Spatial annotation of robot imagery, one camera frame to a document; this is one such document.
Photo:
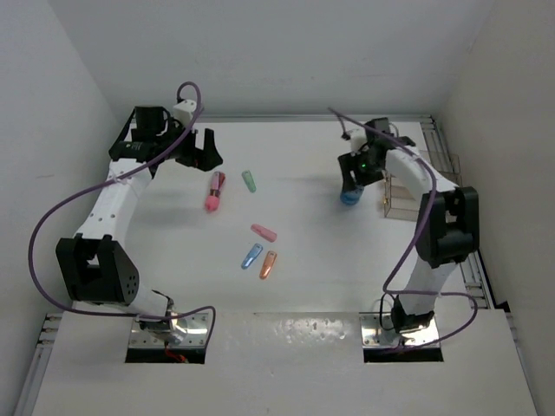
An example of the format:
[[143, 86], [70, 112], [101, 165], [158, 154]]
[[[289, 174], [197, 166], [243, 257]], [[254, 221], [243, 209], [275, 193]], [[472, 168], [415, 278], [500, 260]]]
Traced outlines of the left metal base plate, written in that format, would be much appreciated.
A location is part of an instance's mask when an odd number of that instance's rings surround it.
[[208, 336], [208, 314], [197, 313], [164, 322], [134, 321], [128, 346], [146, 348], [203, 348]]

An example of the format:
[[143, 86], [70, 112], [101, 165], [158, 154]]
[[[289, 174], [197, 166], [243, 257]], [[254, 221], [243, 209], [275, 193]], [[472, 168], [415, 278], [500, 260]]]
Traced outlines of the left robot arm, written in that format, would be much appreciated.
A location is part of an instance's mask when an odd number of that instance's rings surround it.
[[203, 147], [195, 145], [190, 123], [197, 107], [193, 100], [179, 101], [172, 110], [136, 107], [108, 151], [108, 186], [75, 235], [55, 248], [71, 300], [131, 314], [142, 330], [172, 346], [186, 339], [187, 321], [169, 296], [141, 281], [125, 239], [140, 196], [164, 161], [202, 172], [222, 165], [213, 130], [205, 130]]

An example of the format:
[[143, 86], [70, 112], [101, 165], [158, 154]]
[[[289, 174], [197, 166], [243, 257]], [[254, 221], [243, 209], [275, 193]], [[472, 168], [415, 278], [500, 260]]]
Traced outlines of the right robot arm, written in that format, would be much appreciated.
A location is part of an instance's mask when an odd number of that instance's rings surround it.
[[415, 234], [406, 249], [417, 254], [411, 277], [403, 290], [387, 284], [382, 290], [394, 299], [390, 319], [396, 333], [426, 327], [447, 278], [479, 249], [479, 195], [472, 186], [461, 187], [444, 177], [409, 137], [393, 134], [388, 118], [343, 129], [342, 138], [349, 144], [349, 151], [337, 159], [345, 205], [356, 205], [364, 189], [387, 173], [419, 204]]

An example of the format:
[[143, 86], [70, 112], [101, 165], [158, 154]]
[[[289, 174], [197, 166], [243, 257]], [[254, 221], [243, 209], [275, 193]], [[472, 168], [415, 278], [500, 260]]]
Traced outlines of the orange stapler case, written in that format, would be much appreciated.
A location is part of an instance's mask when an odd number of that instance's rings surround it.
[[269, 277], [269, 275], [270, 275], [270, 273], [271, 273], [271, 271], [274, 267], [274, 264], [277, 260], [277, 257], [278, 257], [278, 254], [273, 250], [269, 250], [266, 253], [263, 264], [262, 264], [262, 267], [261, 267], [261, 270], [259, 272], [259, 278], [261, 280], [265, 280]]

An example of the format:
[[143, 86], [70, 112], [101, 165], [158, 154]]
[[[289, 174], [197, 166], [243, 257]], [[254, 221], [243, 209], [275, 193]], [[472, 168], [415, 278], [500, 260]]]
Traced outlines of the metal base plate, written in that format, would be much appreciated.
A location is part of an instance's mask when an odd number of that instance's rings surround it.
[[197, 313], [164, 322], [134, 321], [128, 346], [146, 348], [203, 348], [208, 336], [208, 314]]
[[360, 314], [362, 346], [366, 349], [384, 349], [397, 347], [418, 347], [430, 342], [437, 343], [440, 338], [435, 319], [426, 326], [396, 333], [390, 313], [378, 312]]

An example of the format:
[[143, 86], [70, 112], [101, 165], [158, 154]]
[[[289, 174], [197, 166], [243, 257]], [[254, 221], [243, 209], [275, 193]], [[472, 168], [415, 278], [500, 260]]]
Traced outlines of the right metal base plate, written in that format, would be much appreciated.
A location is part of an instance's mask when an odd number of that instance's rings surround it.
[[430, 342], [437, 343], [440, 338], [435, 319], [426, 326], [396, 333], [390, 313], [378, 312], [360, 314], [362, 346], [366, 349], [384, 349], [397, 347], [418, 347]]

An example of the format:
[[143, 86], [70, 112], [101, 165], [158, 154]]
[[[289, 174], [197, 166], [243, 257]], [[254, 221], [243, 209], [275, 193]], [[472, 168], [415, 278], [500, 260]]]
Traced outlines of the clear acrylic organizer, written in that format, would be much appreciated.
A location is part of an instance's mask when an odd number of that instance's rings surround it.
[[[443, 177], [462, 186], [460, 161], [456, 154], [420, 150], [421, 156]], [[385, 218], [415, 222], [418, 218], [420, 203], [396, 177], [384, 171], [383, 212]]]

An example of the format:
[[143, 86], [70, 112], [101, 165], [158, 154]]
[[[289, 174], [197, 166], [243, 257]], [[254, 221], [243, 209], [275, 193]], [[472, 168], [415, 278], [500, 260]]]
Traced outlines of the blue tape jar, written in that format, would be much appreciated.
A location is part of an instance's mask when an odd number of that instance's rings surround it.
[[361, 186], [357, 186], [351, 191], [342, 191], [340, 193], [340, 201], [347, 206], [356, 205], [360, 201], [363, 191], [364, 188]]

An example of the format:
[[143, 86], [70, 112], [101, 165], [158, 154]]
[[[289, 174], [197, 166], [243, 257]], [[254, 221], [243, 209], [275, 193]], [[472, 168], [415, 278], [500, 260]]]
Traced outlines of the pink marker tube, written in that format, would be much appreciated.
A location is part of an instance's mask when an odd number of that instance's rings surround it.
[[225, 186], [225, 179], [226, 176], [223, 172], [216, 171], [213, 173], [204, 204], [207, 212], [215, 212], [219, 208], [221, 193]]

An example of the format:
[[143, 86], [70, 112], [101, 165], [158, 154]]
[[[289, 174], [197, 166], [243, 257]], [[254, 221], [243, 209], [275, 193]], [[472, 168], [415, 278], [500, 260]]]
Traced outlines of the green stapler case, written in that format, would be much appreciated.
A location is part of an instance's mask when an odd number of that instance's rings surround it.
[[249, 192], [254, 193], [257, 190], [257, 186], [256, 186], [255, 180], [254, 180], [254, 178], [251, 174], [251, 171], [250, 170], [242, 171], [241, 177], [242, 177], [243, 181], [245, 182], [245, 185], [246, 185], [247, 189], [249, 190]]

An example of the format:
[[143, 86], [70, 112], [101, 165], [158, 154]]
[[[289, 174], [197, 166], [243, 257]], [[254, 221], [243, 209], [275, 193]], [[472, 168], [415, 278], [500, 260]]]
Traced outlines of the pink stapler case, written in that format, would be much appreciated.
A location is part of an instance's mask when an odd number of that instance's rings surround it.
[[264, 240], [271, 243], [275, 242], [278, 236], [276, 232], [269, 230], [268, 228], [260, 224], [253, 224], [251, 226], [251, 230], [255, 232], [257, 235], [259, 235], [261, 238], [263, 238]]

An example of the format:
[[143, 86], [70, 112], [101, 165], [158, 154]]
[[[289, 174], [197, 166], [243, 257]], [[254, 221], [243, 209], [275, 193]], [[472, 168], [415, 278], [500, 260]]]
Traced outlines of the blue stapler case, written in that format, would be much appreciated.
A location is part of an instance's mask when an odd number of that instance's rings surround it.
[[264, 248], [261, 244], [254, 244], [243, 259], [241, 263], [241, 269], [247, 270], [248, 268], [250, 268], [251, 265], [257, 260], [263, 249]]

